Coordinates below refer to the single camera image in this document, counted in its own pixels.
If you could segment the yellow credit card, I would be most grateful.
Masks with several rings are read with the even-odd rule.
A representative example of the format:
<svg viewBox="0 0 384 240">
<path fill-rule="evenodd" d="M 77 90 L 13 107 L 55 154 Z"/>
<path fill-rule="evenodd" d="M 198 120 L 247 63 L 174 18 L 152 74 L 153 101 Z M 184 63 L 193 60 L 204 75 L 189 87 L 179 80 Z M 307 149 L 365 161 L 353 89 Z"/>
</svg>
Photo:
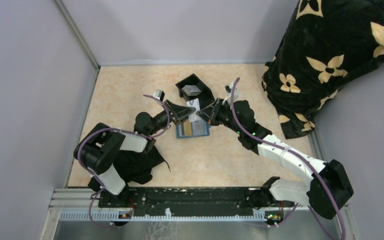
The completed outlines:
<svg viewBox="0 0 384 240">
<path fill-rule="evenodd" d="M 178 134 L 181 138 L 189 138 L 193 135 L 192 124 L 189 120 L 179 126 Z"/>
</svg>

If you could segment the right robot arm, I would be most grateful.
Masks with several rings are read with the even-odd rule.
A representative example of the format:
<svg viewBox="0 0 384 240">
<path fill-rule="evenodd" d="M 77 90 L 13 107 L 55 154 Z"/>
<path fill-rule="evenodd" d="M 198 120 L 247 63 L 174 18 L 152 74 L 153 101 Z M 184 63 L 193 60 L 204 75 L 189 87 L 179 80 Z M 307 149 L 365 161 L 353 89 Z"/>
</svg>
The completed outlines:
<svg viewBox="0 0 384 240">
<path fill-rule="evenodd" d="M 267 206 L 280 201 L 310 206 L 321 217 L 331 220 L 354 190 L 344 166 L 337 160 L 316 159 L 289 146 L 255 120 L 246 100 L 230 105 L 218 98 L 196 113 L 211 126 L 223 125 L 238 134 L 244 148 L 260 157 L 271 159 L 300 178 L 289 181 L 271 177 L 262 187 L 261 199 Z"/>
</svg>

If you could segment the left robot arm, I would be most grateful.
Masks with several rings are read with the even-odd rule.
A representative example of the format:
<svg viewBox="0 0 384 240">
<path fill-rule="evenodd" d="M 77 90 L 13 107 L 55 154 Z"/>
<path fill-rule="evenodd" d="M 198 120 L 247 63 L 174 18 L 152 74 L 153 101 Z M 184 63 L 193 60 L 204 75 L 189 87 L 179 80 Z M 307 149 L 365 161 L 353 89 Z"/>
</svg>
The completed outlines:
<svg viewBox="0 0 384 240">
<path fill-rule="evenodd" d="M 167 162 L 155 146 L 156 138 L 171 123 L 180 125 L 196 111 L 169 100 L 160 104 L 163 111 L 155 116 L 138 113 L 133 131 L 98 123 L 73 151 L 74 158 L 91 174 L 89 187 L 109 193 L 118 207 L 129 203 L 130 193 L 124 190 L 129 182 L 148 183 L 153 178 L 152 169 Z"/>
</svg>

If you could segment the black card tray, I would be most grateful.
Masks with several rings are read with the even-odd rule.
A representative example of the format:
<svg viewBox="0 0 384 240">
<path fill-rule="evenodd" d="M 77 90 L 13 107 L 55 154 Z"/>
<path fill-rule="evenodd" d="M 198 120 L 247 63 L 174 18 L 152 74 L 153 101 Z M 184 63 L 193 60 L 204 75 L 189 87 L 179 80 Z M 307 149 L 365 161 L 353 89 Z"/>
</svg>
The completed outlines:
<svg viewBox="0 0 384 240">
<path fill-rule="evenodd" d="M 196 110 L 202 110 L 215 101 L 211 89 L 196 75 L 191 74 L 175 84 L 178 89 L 179 97 L 186 102 L 197 100 L 199 107 Z"/>
</svg>

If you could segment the blue card holder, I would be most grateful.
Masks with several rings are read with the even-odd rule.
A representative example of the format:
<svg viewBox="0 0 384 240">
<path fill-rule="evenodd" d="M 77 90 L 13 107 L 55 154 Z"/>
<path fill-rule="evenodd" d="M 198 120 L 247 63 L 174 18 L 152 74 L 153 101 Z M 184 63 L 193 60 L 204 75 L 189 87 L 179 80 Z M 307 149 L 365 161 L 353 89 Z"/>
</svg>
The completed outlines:
<svg viewBox="0 0 384 240">
<path fill-rule="evenodd" d="M 177 139 L 187 139 L 187 138 L 196 138 L 196 137 L 207 137 L 210 135 L 210 126 L 203 120 L 198 120 L 191 122 L 193 135 L 191 137 L 180 137 L 179 136 L 179 126 L 176 126 L 176 138 Z"/>
</svg>

